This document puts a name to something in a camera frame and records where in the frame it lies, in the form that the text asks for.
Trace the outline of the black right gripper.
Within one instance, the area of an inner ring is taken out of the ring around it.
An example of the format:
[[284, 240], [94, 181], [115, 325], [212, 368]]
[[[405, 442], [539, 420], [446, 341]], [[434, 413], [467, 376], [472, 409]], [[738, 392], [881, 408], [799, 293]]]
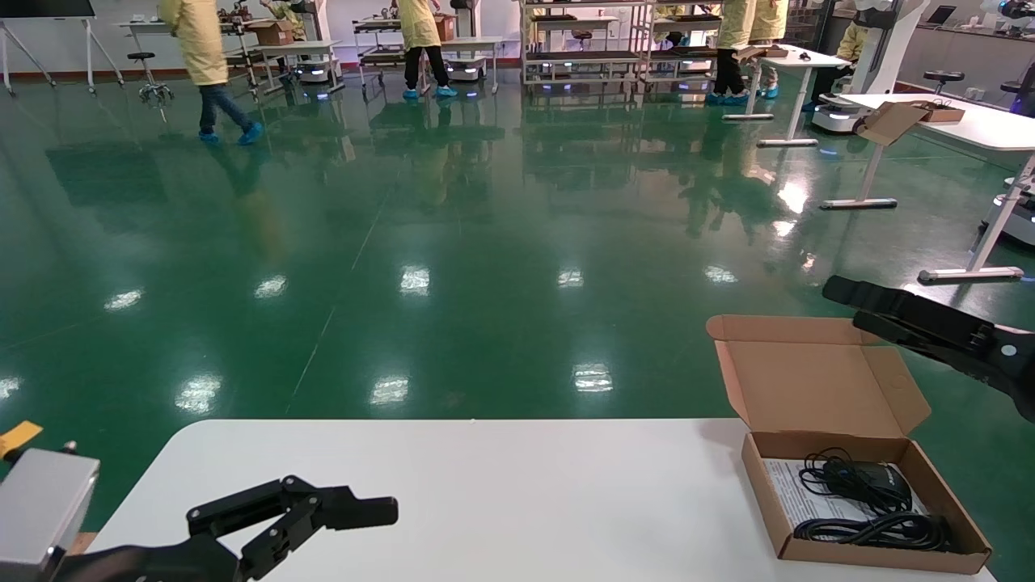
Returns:
[[854, 310], [851, 324], [868, 334], [925, 356], [969, 367], [974, 378], [1012, 400], [1025, 420], [1034, 421], [1034, 334], [978, 319], [903, 289], [870, 281], [831, 277], [823, 297]]

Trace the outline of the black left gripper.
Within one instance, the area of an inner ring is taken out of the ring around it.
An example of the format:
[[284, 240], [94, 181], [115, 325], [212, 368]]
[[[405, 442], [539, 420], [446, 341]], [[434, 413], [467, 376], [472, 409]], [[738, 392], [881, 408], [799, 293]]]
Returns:
[[[391, 496], [360, 500], [351, 487], [316, 487], [287, 475], [188, 511], [191, 537], [179, 544], [124, 545], [73, 555], [62, 561], [53, 580], [262, 580], [322, 528], [389, 526], [398, 519], [398, 500]], [[266, 521], [272, 524], [243, 546], [240, 560], [218, 541]]]

